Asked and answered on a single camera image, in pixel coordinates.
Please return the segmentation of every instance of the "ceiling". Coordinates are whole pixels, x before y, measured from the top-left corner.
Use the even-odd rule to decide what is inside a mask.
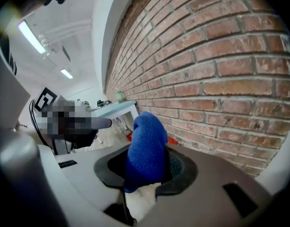
[[[26,18],[34,35],[47,44],[48,56],[39,54],[19,30],[9,36],[17,78],[23,86],[62,88],[86,76],[96,79],[91,42],[93,6],[94,0],[66,0],[61,5],[53,0]],[[60,72],[64,68],[73,79]]]

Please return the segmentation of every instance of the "tabletop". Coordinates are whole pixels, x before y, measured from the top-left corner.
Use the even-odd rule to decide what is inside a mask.
[[[91,112],[91,117],[108,117],[109,115],[116,113],[124,108],[130,107],[134,105],[136,101],[125,101],[122,103],[112,103],[109,105],[106,105],[103,108],[97,109],[93,112]]]

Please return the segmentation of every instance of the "blue towel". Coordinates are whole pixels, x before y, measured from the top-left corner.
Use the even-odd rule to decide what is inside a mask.
[[[126,159],[125,192],[134,192],[164,179],[167,142],[167,132],[154,115],[143,112],[134,120]]]

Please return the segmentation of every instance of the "wooden floor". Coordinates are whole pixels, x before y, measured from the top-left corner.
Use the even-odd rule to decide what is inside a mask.
[[[98,136],[102,140],[102,144],[98,140],[94,140],[91,146],[77,149],[80,151],[90,151],[101,149],[104,147],[111,147],[117,143],[129,143],[126,139],[126,135],[129,134],[129,130],[124,130],[123,127],[113,120],[112,126],[108,129],[99,130]],[[150,211],[155,204],[155,189],[160,183],[152,184],[149,186],[143,186],[133,193],[125,193],[126,203],[129,208],[130,214],[138,222]]]

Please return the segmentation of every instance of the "white table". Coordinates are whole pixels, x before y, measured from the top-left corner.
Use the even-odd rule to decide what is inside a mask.
[[[97,109],[93,112],[91,112],[91,117],[102,117],[102,118],[108,118],[108,119],[116,119],[119,118],[121,124],[123,125],[124,129],[127,129],[125,120],[123,118],[123,115],[130,112],[132,115],[133,120],[139,116],[139,114],[136,111],[135,107],[136,102],[135,101],[127,101],[122,103],[112,103],[109,105],[106,105],[100,109]]]

